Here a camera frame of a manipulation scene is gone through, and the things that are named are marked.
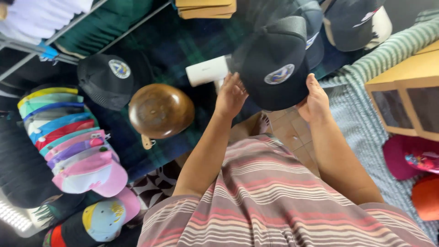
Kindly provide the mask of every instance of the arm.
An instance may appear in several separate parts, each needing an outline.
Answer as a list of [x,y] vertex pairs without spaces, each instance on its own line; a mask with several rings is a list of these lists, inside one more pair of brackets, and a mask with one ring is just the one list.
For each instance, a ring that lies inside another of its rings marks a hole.
[[229,74],[218,94],[215,112],[203,136],[181,169],[173,196],[202,196],[218,176],[226,154],[232,120],[247,97],[239,75]]
[[314,150],[322,180],[360,205],[383,203],[378,187],[348,146],[329,110],[329,100],[313,74],[307,78],[309,96],[298,105],[311,128]]

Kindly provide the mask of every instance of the striped shirt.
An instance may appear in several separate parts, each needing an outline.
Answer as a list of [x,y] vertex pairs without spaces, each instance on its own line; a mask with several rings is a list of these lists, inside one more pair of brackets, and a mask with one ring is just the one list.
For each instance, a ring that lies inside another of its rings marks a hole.
[[230,145],[203,197],[173,196],[145,215],[139,247],[433,247],[402,210],[355,205],[278,140]]

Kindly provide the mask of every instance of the pink cap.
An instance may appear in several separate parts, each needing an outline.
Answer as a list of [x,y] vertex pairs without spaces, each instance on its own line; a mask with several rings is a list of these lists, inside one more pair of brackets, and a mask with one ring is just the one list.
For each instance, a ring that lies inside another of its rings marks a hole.
[[139,198],[129,188],[123,188],[122,191],[119,192],[119,194],[115,195],[115,198],[123,202],[123,206],[125,206],[126,216],[123,224],[126,224],[128,221],[132,220],[134,217],[136,217],[136,215],[139,214]]
[[90,131],[85,134],[80,134],[78,136],[73,137],[72,139],[69,139],[56,147],[52,148],[47,154],[44,156],[44,159],[46,161],[49,161],[53,158],[53,156],[61,151],[64,151],[68,147],[72,146],[75,143],[78,142],[84,142],[93,138],[98,137],[105,137],[105,131],[104,130],[97,130],[97,131]]
[[429,169],[416,166],[406,160],[406,156],[414,156],[423,153],[439,154],[439,142],[430,141],[420,137],[394,135],[383,145],[384,159],[390,173],[398,180],[412,178],[422,174],[423,171],[437,173],[438,167]]
[[101,196],[112,197],[126,186],[128,174],[112,159],[112,151],[108,150],[62,170],[52,181],[66,193],[81,194],[93,190]]

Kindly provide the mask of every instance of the cap tag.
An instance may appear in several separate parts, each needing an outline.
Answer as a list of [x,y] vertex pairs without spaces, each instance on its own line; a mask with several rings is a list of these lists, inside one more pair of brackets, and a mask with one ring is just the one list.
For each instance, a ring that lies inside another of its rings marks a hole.
[[294,72],[294,64],[287,64],[284,67],[268,74],[264,81],[268,84],[276,85],[288,80]]
[[126,63],[112,59],[108,62],[112,72],[120,79],[126,79],[131,75],[131,69],[126,65]]
[[314,41],[317,38],[317,35],[319,35],[319,32],[316,33],[316,35],[314,35],[312,38],[310,38],[307,42],[306,42],[306,50],[314,43]]
[[379,9],[380,9],[380,8],[377,8],[376,10],[367,13],[366,16],[365,16],[363,19],[361,19],[361,23],[360,23],[360,24],[357,24],[357,25],[355,25],[355,26],[353,26],[352,28],[363,25],[363,24],[364,24],[365,22],[367,22],[370,18],[372,18],[372,16],[374,16],[374,14],[375,14]]

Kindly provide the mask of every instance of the striped blanket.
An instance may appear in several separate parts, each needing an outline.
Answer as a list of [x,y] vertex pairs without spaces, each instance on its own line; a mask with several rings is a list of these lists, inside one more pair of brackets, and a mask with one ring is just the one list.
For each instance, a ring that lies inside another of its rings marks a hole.
[[390,38],[334,77],[320,80],[328,93],[334,118],[349,146],[381,190],[385,201],[406,211],[438,244],[439,221],[425,222],[416,213],[410,196],[419,178],[397,181],[388,171],[382,145],[388,139],[364,89],[364,84],[439,39],[439,10],[420,13],[416,24]]

